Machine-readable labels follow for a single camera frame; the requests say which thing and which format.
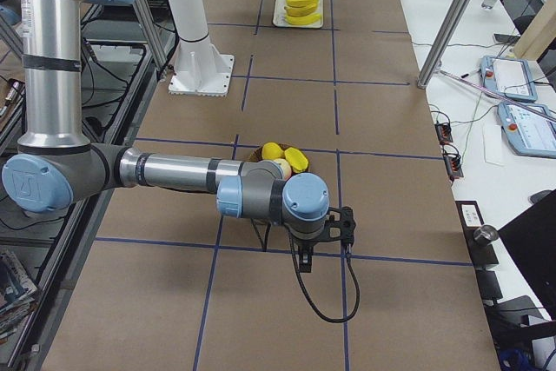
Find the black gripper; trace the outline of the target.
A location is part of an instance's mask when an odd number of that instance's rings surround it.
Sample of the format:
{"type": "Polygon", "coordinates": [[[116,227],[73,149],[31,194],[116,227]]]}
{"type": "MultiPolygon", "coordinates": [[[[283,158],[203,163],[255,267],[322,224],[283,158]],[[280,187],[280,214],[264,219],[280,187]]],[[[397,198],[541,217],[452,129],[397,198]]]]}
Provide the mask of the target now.
{"type": "Polygon", "coordinates": [[[292,239],[295,253],[300,258],[300,271],[311,272],[314,246],[317,243],[326,241],[326,231],[322,230],[316,236],[305,239],[296,234],[294,230],[290,230],[289,237],[292,239]]]}

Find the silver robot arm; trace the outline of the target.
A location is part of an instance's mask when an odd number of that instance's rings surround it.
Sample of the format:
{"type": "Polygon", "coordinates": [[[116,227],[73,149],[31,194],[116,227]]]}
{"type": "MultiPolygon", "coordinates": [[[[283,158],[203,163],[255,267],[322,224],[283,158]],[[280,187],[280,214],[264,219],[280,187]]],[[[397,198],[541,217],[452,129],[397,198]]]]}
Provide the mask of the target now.
{"type": "Polygon", "coordinates": [[[309,271],[314,245],[330,240],[333,222],[319,176],[287,179],[275,162],[143,153],[83,134],[80,6],[134,1],[21,0],[27,129],[3,166],[8,195],[44,213],[119,187],[213,194],[224,215],[285,227],[294,259],[309,271]]]}

